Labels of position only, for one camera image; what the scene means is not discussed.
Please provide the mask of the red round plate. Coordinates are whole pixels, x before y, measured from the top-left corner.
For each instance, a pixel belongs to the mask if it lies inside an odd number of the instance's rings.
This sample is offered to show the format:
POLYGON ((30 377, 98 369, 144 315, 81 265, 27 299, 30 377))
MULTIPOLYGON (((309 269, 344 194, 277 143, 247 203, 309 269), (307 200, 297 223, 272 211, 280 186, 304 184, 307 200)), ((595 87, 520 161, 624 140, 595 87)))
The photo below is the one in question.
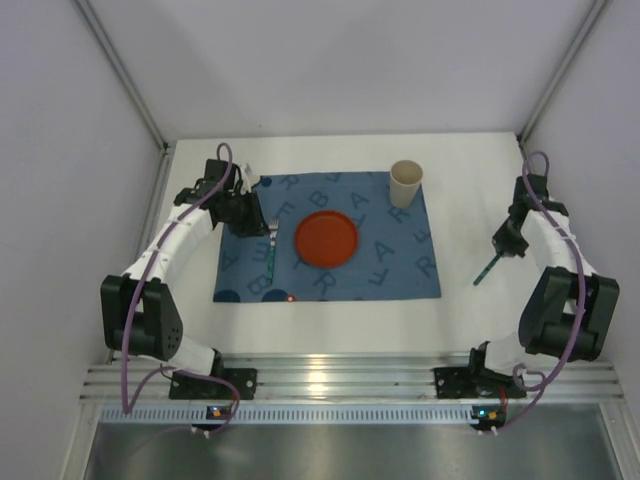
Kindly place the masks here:
POLYGON ((334 210, 305 217, 296 227, 294 246, 299 258, 317 268, 332 269, 348 262, 359 246, 353 220, 334 210))

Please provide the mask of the beige paper cup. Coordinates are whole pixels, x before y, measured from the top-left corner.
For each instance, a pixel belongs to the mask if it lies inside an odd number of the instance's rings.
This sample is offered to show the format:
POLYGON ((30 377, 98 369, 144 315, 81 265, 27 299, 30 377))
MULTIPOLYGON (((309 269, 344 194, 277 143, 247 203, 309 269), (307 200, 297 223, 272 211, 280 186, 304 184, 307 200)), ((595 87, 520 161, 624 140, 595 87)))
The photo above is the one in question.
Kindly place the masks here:
POLYGON ((399 160, 390 169, 390 201, 398 209, 408 208, 423 178, 421 166, 412 160, 399 160))

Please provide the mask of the spoon with teal handle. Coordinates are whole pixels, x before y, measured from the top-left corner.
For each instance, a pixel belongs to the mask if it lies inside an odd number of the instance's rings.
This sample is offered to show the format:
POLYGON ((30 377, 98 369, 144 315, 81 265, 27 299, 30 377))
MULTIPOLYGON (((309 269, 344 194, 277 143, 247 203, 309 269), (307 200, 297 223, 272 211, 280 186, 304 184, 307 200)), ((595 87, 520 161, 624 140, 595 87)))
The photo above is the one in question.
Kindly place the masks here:
POLYGON ((481 270, 481 272, 477 275, 477 277, 474 279, 473 281, 473 285, 474 286, 478 286, 485 278, 486 276, 490 273, 490 271, 495 267, 495 265, 498 263, 498 261, 501 259, 502 254, 501 253, 497 253, 490 261, 489 263, 481 270))

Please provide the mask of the fork with teal handle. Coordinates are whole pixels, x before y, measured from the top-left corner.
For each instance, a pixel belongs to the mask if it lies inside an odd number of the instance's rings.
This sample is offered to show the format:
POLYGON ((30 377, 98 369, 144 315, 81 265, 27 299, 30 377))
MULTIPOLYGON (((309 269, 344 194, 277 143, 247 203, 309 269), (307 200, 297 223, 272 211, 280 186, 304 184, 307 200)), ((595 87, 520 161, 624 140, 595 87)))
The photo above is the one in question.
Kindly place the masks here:
POLYGON ((274 217, 269 221, 269 254, 268 254, 268 262, 267 262, 267 284, 268 285, 272 285, 273 279, 274 279, 278 231, 279 231, 279 218, 274 217))

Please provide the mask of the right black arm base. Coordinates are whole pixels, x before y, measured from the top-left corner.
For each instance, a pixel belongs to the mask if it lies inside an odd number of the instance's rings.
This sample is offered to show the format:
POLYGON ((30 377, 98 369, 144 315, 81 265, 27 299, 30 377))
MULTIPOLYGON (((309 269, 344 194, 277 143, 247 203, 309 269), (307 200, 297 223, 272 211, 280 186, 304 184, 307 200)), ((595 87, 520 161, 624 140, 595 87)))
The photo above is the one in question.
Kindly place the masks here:
POLYGON ((438 367, 433 370, 438 399, 523 399, 526 392, 511 376, 497 373, 485 366, 485 342, 469 353, 464 366, 438 367))

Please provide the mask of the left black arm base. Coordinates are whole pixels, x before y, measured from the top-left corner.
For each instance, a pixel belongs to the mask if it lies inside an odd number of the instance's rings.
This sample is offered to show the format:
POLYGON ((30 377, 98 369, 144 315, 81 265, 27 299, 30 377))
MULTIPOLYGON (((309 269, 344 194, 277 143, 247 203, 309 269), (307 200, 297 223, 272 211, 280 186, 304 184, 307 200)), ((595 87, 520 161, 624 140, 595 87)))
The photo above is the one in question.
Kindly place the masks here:
POLYGON ((175 372, 168 396, 171 400, 253 400, 257 377, 254 368, 227 368, 219 381, 175 372))

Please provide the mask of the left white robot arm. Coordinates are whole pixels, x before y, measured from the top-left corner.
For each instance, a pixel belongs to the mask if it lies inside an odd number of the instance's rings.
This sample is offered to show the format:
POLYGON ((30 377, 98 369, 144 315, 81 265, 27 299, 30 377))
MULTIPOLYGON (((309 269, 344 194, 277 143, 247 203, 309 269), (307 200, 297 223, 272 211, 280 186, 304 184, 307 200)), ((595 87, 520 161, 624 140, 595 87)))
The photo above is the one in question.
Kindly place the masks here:
POLYGON ((106 346, 156 359, 177 369, 211 375, 220 354, 190 338, 171 292, 199 244, 216 226, 240 238, 269 233, 256 185, 260 177, 247 164, 209 159, 204 175, 174 198, 169 216, 141 256, 121 275, 100 287, 106 346))

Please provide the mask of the blue letter-print placemat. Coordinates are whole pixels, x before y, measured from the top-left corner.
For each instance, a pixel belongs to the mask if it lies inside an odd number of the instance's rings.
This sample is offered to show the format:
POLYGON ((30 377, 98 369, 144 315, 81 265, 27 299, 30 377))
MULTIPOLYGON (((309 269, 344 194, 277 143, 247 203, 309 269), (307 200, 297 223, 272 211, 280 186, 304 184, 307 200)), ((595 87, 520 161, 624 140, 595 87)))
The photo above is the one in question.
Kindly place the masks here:
POLYGON ((256 186, 265 219, 278 219, 276 251, 267 237, 222 233, 213 299, 217 303, 377 301, 441 295, 424 195, 397 209, 387 172, 264 176, 256 186), (309 215, 337 211, 358 231, 354 255, 342 266, 302 260, 294 233, 309 215))

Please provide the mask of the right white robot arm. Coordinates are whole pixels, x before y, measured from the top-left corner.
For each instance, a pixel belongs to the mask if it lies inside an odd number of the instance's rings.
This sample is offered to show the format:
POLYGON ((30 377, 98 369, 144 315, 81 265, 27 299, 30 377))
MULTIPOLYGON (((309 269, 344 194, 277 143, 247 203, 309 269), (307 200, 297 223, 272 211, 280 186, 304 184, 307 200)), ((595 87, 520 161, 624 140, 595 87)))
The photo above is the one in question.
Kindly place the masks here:
POLYGON ((603 349, 620 294, 616 280, 599 275, 570 232, 568 211, 547 189, 547 177, 516 179, 508 217, 492 237, 495 257, 474 280, 478 285, 503 258, 530 256, 540 271, 516 331, 473 349, 476 378, 510 382, 525 355, 554 357, 564 366, 596 360, 603 349))

